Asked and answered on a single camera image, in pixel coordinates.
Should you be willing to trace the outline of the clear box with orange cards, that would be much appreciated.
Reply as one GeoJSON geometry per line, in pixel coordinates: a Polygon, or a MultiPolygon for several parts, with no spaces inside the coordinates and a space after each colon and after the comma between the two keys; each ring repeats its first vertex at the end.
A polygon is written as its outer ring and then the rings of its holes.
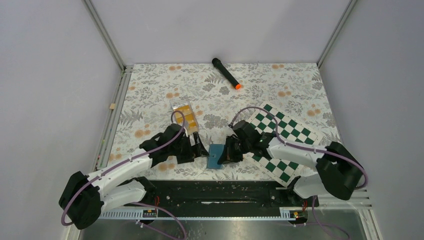
{"type": "Polygon", "coordinates": [[[184,125],[184,128],[188,135],[199,132],[199,124],[196,119],[196,115],[189,101],[187,95],[182,97],[176,97],[170,100],[170,106],[172,111],[179,111],[181,113],[174,113],[171,117],[171,121],[179,125],[184,125]]]}

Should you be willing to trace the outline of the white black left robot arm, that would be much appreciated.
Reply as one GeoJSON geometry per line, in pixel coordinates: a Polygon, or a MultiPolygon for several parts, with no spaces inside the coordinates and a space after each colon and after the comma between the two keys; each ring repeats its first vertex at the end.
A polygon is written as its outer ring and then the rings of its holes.
{"type": "Polygon", "coordinates": [[[189,135],[181,125],[172,123],[164,132],[142,142],[126,159],[89,174],[72,174],[58,201],[63,209],[62,225],[83,230],[108,210],[133,202],[152,204],[154,190],[135,177],[170,156],[176,157],[178,164],[185,164],[209,153],[197,132],[189,135]]]}

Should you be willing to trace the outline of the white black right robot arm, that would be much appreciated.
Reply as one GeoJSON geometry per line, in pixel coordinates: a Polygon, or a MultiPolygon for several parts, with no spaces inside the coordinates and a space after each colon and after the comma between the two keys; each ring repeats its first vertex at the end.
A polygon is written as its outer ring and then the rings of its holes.
{"type": "Polygon", "coordinates": [[[244,154],[252,153],[268,161],[290,161],[316,171],[289,184],[286,198],[293,206],[326,193],[347,201],[365,176],[362,165],[339,142],[322,146],[283,140],[276,133],[258,132],[245,120],[231,129],[234,134],[227,136],[219,164],[237,163],[244,154]]]}

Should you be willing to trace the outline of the blue card holder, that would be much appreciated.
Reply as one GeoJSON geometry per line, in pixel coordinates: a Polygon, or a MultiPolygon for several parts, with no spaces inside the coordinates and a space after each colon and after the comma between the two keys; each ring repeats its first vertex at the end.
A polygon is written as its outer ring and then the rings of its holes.
{"type": "Polygon", "coordinates": [[[223,156],[225,150],[224,144],[210,144],[209,145],[209,156],[207,158],[207,169],[220,170],[223,165],[219,163],[220,158],[223,156]]]}

